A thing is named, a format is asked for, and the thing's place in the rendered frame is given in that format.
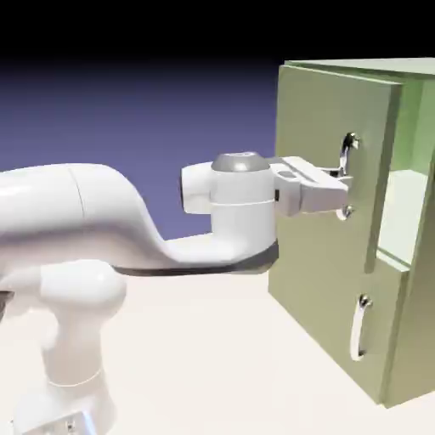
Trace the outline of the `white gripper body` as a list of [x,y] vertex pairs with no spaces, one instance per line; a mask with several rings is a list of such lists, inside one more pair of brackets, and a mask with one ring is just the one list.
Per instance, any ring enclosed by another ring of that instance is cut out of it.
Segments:
[[347,205],[353,177],[330,174],[330,168],[317,167],[301,157],[282,160],[280,170],[280,211],[283,214],[334,212]]

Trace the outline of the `green cabinet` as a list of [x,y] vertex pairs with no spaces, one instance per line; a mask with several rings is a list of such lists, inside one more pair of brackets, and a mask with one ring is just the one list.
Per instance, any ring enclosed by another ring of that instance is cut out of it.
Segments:
[[409,270],[398,358],[411,398],[435,392],[435,59],[289,60],[402,85],[376,252]]

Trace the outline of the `green cabinet door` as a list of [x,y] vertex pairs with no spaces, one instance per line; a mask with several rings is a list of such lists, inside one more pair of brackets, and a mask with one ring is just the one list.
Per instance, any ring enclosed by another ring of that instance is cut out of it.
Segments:
[[352,215],[301,213],[280,220],[289,245],[316,270],[371,273],[393,154],[402,85],[295,65],[280,67],[275,152],[339,167],[347,133],[360,137],[348,163]]
[[[390,408],[412,393],[398,358],[399,325],[409,270],[377,254],[374,270],[316,270],[305,255],[289,245],[280,230],[280,258],[269,273],[270,294],[291,317],[376,403]],[[373,305],[364,316],[359,362],[351,360],[349,340],[358,297],[367,294]]]

